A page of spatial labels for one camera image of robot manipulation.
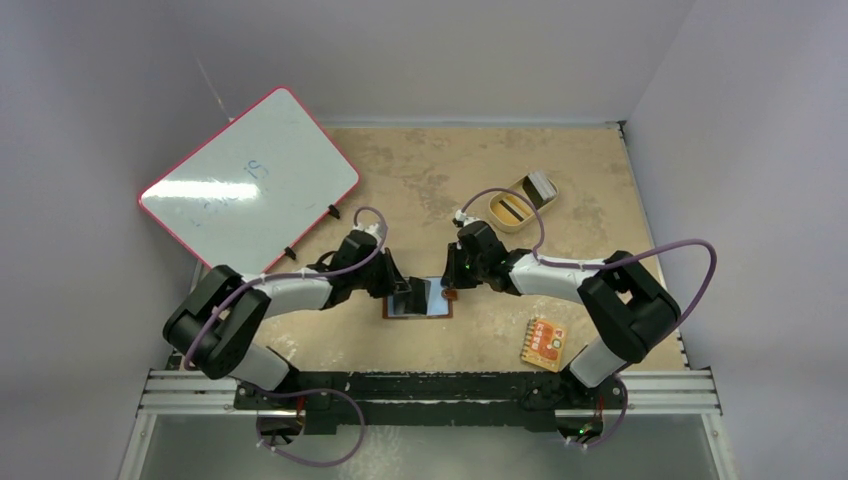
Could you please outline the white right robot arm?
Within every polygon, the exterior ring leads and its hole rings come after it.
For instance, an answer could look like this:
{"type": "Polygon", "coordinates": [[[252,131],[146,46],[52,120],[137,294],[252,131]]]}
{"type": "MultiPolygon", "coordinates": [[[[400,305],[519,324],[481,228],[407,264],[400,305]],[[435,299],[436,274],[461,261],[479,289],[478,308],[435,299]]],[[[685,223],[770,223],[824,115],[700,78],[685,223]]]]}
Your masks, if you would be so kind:
{"type": "Polygon", "coordinates": [[[597,338],[560,373],[564,399],[584,407],[601,383],[641,362],[667,337],[681,309],[658,280],[630,253],[587,264],[535,257],[530,249],[507,250],[483,220],[457,221],[457,239],[448,246],[442,277],[449,289],[486,284],[513,296],[545,296],[582,305],[597,338]]]}

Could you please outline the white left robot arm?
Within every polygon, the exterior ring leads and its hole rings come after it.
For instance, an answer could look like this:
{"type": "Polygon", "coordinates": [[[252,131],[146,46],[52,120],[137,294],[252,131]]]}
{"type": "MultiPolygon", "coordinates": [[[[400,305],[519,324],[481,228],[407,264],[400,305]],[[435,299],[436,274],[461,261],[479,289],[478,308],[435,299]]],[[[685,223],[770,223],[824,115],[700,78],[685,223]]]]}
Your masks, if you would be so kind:
{"type": "Polygon", "coordinates": [[[408,292],[382,242],[373,228],[353,229],[336,250],[295,272],[248,276],[216,266],[165,322],[163,337],[208,378],[253,384],[272,408],[287,408],[298,395],[296,369],[255,343],[259,327],[267,318],[333,308],[356,290],[376,299],[408,292]]]}

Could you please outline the brown leather card holder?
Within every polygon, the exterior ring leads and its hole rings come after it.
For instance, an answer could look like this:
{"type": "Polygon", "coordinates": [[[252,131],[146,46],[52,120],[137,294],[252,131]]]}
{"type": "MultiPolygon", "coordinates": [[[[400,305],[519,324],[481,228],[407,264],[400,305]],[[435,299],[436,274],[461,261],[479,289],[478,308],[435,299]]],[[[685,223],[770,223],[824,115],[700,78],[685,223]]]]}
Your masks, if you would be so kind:
{"type": "Polygon", "coordinates": [[[410,289],[383,300],[384,319],[452,318],[458,291],[441,285],[440,277],[410,277],[410,289]]]}

